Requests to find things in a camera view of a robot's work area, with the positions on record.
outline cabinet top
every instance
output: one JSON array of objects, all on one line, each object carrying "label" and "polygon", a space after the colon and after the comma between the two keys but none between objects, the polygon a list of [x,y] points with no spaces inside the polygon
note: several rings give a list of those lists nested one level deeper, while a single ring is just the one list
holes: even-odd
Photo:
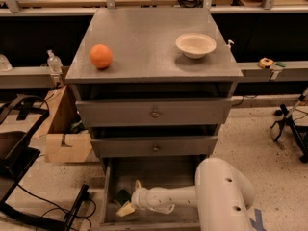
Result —
[{"label": "cabinet top", "polygon": [[[175,45],[185,33],[201,33],[217,42],[199,60]],[[113,62],[98,70],[89,51],[105,44]],[[210,13],[203,8],[101,8],[94,15],[66,75],[69,84],[236,81],[242,73]]]}]

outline cardboard box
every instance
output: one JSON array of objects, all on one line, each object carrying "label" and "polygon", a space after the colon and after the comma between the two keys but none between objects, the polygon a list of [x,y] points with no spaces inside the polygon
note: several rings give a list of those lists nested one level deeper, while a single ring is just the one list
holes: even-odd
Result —
[{"label": "cardboard box", "polygon": [[69,134],[71,124],[77,121],[75,98],[69,86],[49,91],[45,100],[50,116],[34,134],[34,137],[46,135],[45,162],[98,161],[92,152],[88,133]]},{"label": "cardboard box", "polygon": [[48,134],[46,136],[45,162],[93,162],[89,134]]},{"label": "cardboard box", "polygon": [[40,125],[33,137],[67,133],[77,116],[75,99],[69,86],[49,91],[45,100],[49,107],[49,117]]}]

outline drawer knob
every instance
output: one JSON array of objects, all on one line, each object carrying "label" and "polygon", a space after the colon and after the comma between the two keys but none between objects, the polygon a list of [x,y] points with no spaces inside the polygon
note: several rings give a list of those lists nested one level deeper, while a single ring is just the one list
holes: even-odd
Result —
[{"label": "drawer knob", "polygon": [[153,118],[158,118],[160,116],[160,113],[157,110],[152,111],[151,113]]},{"label": "drawer knob", "polygon": [[153,147],[153,151],[154,152],[157,152],[157,151],[159,151],[161,148],[158,146],[158,145],[154,145],[154,147]]}]

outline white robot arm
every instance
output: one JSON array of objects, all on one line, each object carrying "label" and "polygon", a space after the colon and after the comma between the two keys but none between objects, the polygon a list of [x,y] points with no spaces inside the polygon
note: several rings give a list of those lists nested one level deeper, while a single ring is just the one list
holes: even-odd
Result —
[{"label": "white robot arm", "polygon": [[146,189],[138,185],[132,195],[134,209],[169,214],[176,205],[198,209],[202,231],[253,230],[247,210],[255,196],[251,182],[227,162],[209,158],[195,173],[195,186]]}]

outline white bowl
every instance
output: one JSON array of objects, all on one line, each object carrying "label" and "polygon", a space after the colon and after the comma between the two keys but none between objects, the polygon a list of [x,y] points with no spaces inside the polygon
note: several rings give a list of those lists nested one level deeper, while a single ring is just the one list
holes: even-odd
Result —
[{"label": "white bowl", "polygon": [[196,33],[181,35],[175,44],[187,57],[193,59],[203,58],[216,49],[216,42],[211,37]]}]

